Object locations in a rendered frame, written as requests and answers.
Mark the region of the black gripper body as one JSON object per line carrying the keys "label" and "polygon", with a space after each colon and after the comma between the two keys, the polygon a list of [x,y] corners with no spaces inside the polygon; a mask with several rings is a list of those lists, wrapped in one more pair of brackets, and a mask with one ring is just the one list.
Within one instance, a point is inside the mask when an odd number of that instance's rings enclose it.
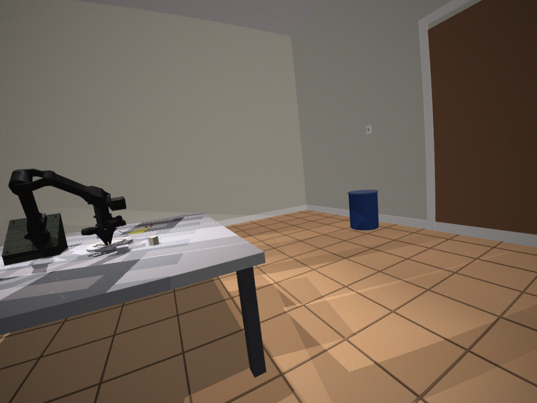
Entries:
{"label": "black gripper body", "polygon": [[[104,228],[101,227],[101,219],[102,219],[102,217],[107,218],[108,215],[112,215],[112,214],[109,213],[109,211],[108,212],[103,212],[103,213],[95,213],[95,216],[93,216],[93,217],[96,218],[96,221],[97,221],[97,224],[95,224],[96,227],[89,227],[89,228],[82,229],[81,230],[82,235],[93,235],[93,234],[105,232],[105,229],[110,229],[108,227],[104,227]],[[126,222],[125,222],[125,220],[123,220],[123,222],[120,223],[120,226],[122,227],[122,226],[125,226],[125,225],[126,225]]]}

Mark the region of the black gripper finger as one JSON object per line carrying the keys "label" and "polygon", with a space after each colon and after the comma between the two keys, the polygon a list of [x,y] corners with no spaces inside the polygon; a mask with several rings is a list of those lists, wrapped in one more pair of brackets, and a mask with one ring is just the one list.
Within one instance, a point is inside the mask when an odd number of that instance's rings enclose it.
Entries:
{"label": "black gripper finger", "polygon": [[111,241],[112,241],[112,238],[113,238],[113,234],[114,234],[114,231],[118,229],[118,228],[114,228],[114,229],[105,229],[105,231],[107,231],[107,234],[106,234],[106,237],[108,239],[108,243],[111,244]]}
{"label": "black gripper finger", "polygon": [[99,238],[105,243],[105,245],[108,245],[108,239],[106,237],[107,231],[102,233],[97,233],[96,235],[99,236]]}

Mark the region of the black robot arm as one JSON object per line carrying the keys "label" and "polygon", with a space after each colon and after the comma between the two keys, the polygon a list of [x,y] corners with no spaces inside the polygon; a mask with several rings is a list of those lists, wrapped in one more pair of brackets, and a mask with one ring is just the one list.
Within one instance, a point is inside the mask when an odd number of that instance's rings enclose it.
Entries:
{"label": "black robot arm", "polygon": [[[42,179],[32,181],[33,176],[38,176]],[[32,193],[32,191],[45,186],[59,188],[82,197],[88,204],[93,205],[94,213],[108,212],[108,207],[112,211],[126,209],[126,202],[123,196],[111,198],[109,193],[99,187],[85,186],[55,174],[54,171],[41,171],[38,169],[15,170],[11,174],[9,188],[14,194],[19,196],[20,203],[27,218],[24,238],[31,240],[32,246],[46,244],[50,239],[50,233],[46,230],[46,214],[39,213]],[[113,229],[120,227],[120,223],[122,222],[122,216],[112,217],[112,215],[108,215],[107,218],[102,217],[101,227]]]}

